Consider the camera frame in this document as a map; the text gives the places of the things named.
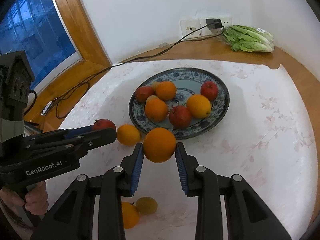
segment power adapter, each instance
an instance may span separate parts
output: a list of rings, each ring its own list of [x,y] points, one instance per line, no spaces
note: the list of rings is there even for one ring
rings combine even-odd
[[[222,22],[220,19],[206,19],[205,21],[210,31],[222,28]]]

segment floral plate pattern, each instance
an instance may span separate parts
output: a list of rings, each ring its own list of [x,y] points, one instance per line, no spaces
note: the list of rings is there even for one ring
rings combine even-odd
[[[163,122],[153,122],[144,112],[144,103],[140,103],[133,94],[129,103],[129,116],[133,124],[143,133],[148,133],[156,127],[163,127],[171,131],[177,140],[187,139],[203,134],[215,127],[226,114],[229,107],[229,92],[226,85],[214,74],[197,68],[175,68],[158,73],[141,86],[150,86],[153,82],[171,81],[177,87],[174,99],[166,101],[169,112],[174,106],[186,105],[188,98],[200,94],[200,88],[206,81],[213,81],[218,86],[218,97],[212,103],[210,115],[204,119],[193,118],[190,126],[185,130],[174,129],[167,117]]]

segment red fruit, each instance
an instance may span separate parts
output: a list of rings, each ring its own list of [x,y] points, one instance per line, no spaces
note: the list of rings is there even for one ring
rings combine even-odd
[[[176,129],[185,129],[190,125],[192,116],[184,106],[175,106],[169,113],[169,121]]]
[[[94,130],[102,130],[102,129],[105,129],[105,128],[112,128],[112,129],[117,130],[116,125],[113,122],[111,122],[110,120],[108,120],[108,119],[99,119],[99,120],[97,120],[96,119],[96,122],[92,126],[92,131],[94,131]]]
[[[145,103],[148,99],[149,96],[152,96],[155,93],[152,87],[149,86],[144,86],[144,87],[139,87],[134,95],[136,96],[137,100],[140,103]]]
[[[209,101],[214,101],[219,93],[217,85],[213,81],[206,81],[202,84],[200,89],[200,94],[209,99]]]

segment blue and white plate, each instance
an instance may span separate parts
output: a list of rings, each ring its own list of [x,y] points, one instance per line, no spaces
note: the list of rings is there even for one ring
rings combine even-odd
[[[226,114],[229,107],[229,92],[226,85],[216,75],[197,68],[175,68],[161,72],[143,82],[142,86],[150,86],[153,82],[172,81],[177,87],[174,99],[166,101],[169,112],[174,106],[186,105],[188,98],[200,94],[200,88],[206,81],[213,81],[219,89],[218,97],[212,103],[211,114],[204,119],[192,118],[190,126],[185,130],[174,129],[167,117],[163,122],[153,122],[144,113],[144,103],[140,103],[133,94],[129,103],[129,116],[133,124],[143,133],[156,127],[171,131],[177,140],[191,138],[203,134],[215,127]]]

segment electrical socket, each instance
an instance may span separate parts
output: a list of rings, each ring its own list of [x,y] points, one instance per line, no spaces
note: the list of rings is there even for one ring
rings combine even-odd
[[[201,28],[200,19],[181,20],[180,26],[181,26],[182,36],[186,36],[187,34],[193,32],[194,30]],[[186,39],[192,39],[192,38],[198,38],[198,37],[202,37],[202,30],[192,33]]]
[[[206,19],[220,19],[222,25],[227,28],[232,25],[232,17],[225,17],[225,16],[214,16],[214,17],[206,17],[206,18],[201,18],[199,19],[200,21],[200,27],[204,27],[207,25]],[[209,36],[209,35],[215,35],[218,34],[221,30],[216,29],[210,31],[208,28],[203,28],[202,29],[202,36]]]

